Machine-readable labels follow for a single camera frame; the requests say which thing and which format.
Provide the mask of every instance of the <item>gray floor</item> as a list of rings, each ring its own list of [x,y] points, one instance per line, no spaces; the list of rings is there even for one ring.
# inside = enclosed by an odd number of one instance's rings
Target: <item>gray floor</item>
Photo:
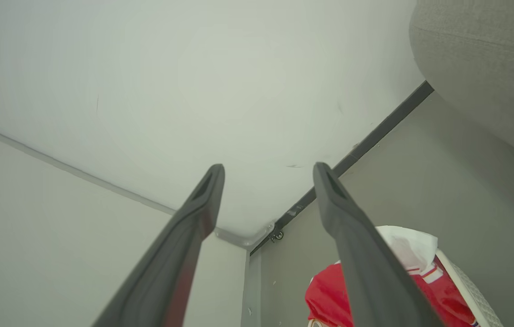
[[[433,93],[341,180],[375,225],[438,236],[502,323],[514,326],[512,147]],[[313,202],[283,240],[261,249],[262,326],[305,327],[309,280],[337,259]]]

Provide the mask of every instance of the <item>white panel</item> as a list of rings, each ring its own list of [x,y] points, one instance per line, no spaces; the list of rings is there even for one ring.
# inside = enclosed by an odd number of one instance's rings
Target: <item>white panel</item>
[[[169,218],[0,142],[0,326],[90,325]],[[218,285],[240,323],[245,254],[205,240],[191,314]]]
[[[172,208],[221,162],[249,236],[423,81],[414,4],[0,0],[0,132]]]

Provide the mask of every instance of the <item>red and white garment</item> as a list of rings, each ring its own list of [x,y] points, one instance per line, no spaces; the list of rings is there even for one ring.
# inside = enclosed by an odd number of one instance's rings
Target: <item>red and white garment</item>
[[[447,327],[477,327],[475,316],[435,256],[437,238],[408,228],[381,227],[386,228],[377,229],[444,324]],[[305,300],[310,321],[319,321],[328,327],[354,327],[340,262],[313,277]]]

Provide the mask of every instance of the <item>wall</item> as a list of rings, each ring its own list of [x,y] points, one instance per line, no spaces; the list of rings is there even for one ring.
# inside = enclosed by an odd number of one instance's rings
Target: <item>wall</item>
[[[414,4],[0,0],[0,133],[170,208],[222,163],[254,236],[423,82]]]
[[[433,93],[340,180],[375,225],[438,236],[502,323],[514,326],[514,148]],[[261,255],[263,326],[306,326],[309,279],[338,259],[317,201]]]
[[[0,326],[90,325],[169,218],[0,142]],[[239,325],[245,256],[205,240],[185,325]]]

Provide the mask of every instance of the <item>dark gray trim strip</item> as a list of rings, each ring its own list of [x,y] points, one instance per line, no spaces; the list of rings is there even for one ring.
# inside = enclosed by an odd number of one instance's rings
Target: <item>dark gray trim strip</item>
[[[412,110],[414,110],[419,104],[421,104],[421,102],[423,102],[424,99],[426,99],[433,91],[433,87],[431,87],[427,81],[423,82],[418,89],[415,89],[415,91],[406,100],[404,100],[400,106],[398,106],[398,108],[396,108],[367,137],[365,137],[365,139],[363,139],[363,141],[361,141],[359,145],[350,152],[350,154],[346,155],[346,157],[335,166],[333,169],[335,174],[342,176],[346,170],[360,160],[365,153],[372,149],[372,147],[374,147],[382,137],[386,136],[386,134],[398,125],[398,123],[402,122],[402,120],[406,118],[406,116],[408,116],[408,114],[410,114],[410,112],[412,112]],[[280,230],[285,227],[300,212],[302,212],[303,209],[312,203],[313,200],[315,200],[315,191],[312,188],[277,220],[275,223],[275,229]],[[268,241],[269,238],[265,238],[261,241],[261,243],[251,251],[251,255]]]

